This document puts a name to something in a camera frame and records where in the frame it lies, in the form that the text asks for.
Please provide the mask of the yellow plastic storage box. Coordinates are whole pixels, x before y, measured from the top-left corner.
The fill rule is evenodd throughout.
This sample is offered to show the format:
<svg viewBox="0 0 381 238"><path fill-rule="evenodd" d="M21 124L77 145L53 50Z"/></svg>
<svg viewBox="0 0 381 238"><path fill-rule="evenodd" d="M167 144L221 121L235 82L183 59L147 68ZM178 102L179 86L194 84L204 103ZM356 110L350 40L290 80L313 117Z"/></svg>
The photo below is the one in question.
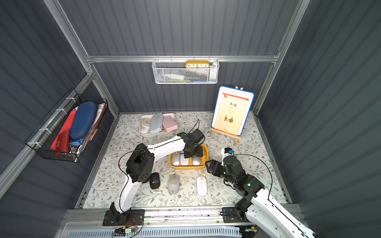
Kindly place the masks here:
<svg viewBox="0 0 381 238"><path fill-rule="evenodd" d="M170 154L169 157L168 157L168 162L170 164L170 166L176 170L201 170L201 169L204 169L205 168L205 162L209 160L208 158L208 148L202 144L202 149L203 149L203 157L201 157L201 165L200 166L193 166L192 165L192 158L189 158L189 164L188 166L177 166L177 167L174 167L171 165L171 160L172 160L172 155L173 154Z"/></svg>

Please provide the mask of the silver mouse row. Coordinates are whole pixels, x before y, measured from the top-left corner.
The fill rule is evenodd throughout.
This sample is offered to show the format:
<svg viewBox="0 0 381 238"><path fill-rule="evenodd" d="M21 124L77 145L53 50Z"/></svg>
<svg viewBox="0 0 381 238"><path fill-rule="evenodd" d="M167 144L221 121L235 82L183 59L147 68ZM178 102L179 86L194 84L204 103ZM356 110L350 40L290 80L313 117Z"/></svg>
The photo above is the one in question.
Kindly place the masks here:
<svg viewBox="0 0 381 238"><path fill-rule="evenodd" d="M171 165L174 167L177 167L180 165L180 161L181 161L181 151L173 153Z"/></svg>

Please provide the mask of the grey white mouse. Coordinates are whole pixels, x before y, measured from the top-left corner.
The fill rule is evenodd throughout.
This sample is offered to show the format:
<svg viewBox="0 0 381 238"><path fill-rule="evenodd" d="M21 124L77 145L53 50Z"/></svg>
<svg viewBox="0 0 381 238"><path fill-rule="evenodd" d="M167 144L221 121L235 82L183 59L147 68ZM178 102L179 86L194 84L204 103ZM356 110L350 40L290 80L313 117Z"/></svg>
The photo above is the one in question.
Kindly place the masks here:
<svg viewBox="0 0 381 238"><path fill-rule="evenodd" d="M168 192L170 195L175 195L180 190L180 176L171 175L168 179Z"/></svg>

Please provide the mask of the black mouse with logo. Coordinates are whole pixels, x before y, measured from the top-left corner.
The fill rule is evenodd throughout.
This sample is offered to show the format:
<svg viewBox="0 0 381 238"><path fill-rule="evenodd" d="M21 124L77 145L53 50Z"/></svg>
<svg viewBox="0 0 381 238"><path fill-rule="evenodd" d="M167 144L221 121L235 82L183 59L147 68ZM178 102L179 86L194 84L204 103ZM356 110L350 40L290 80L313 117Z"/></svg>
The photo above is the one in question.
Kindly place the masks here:
<svg viewBox="0 0 381 238"><path fill-rule="evenodd" d="M160 188L161 182L159 173L154 172L150 175L149 185L152 190Z"/></svg>

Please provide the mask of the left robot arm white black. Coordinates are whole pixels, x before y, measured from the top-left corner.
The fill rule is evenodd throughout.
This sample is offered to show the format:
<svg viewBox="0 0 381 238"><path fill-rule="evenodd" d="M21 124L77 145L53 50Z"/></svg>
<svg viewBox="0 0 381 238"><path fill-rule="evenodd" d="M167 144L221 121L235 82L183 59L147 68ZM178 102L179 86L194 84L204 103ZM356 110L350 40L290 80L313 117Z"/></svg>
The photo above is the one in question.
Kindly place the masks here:
<svg viewBox="0 0 381 238"><path fill-rule="evenodd" d="M186 158L201 156L201 144L204 140L205 136L201 132L189 134L181 132L172 139L158 144L145 145L141 143L136 146L130 152L130 157L126 163L126 179L123 188L110 209L115 210L117 214L128 212L139 187L150 177L155 162L181 151Z"/></svg>

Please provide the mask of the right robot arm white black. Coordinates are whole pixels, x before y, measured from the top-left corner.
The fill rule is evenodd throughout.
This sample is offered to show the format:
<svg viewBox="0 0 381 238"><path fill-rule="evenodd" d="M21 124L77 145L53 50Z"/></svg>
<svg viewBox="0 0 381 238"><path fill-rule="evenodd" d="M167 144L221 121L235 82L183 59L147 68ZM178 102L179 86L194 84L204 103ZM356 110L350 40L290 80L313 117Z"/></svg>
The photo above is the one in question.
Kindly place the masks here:
<svg viewBox="0 0 381 238"><path fill-rule="evenodd" d="M253 175L247 174L234 155L222 162L210 160L205 163L207 172L232 184L242 199L235 205L239 220L250 221L272 238L325 238L316 233L280 205Z"/></svg>

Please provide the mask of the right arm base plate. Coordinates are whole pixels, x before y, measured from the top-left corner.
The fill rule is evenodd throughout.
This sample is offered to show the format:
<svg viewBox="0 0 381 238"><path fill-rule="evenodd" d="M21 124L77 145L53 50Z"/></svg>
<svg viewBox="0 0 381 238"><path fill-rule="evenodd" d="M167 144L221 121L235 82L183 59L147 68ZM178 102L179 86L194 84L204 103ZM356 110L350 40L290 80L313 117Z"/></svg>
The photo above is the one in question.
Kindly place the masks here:
<svg viewBox="0 0 381 238"><path fill-rule="evenodd" d="M224 223L250 223L246 213L237 207L222 207L220 216L222 216Z"/></svg>

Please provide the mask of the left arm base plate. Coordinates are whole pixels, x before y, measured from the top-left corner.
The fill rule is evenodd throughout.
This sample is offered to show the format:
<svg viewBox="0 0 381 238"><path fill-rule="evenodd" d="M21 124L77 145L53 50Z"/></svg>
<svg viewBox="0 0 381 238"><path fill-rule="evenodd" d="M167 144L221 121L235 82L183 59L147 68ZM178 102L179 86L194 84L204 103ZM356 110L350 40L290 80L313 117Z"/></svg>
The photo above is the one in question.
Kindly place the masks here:
<svg viewBox="0 0 381 238"><path fill-rule="evenodd" d="M144 222L145 210L133 209L125 213L108 210L104 216L103 227L111 226L140 226Z"/></svg>

